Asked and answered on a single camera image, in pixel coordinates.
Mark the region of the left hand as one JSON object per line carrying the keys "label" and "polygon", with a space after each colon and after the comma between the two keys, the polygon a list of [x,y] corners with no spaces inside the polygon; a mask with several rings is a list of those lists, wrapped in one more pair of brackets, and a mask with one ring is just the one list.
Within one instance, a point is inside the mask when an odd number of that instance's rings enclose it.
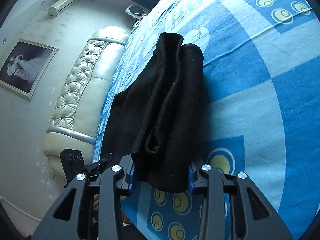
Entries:
{"label": "left hand", "polygon": [[93,210],[98,211],[98,209],[99,209],[99,194],[95,194],[93,199]]}

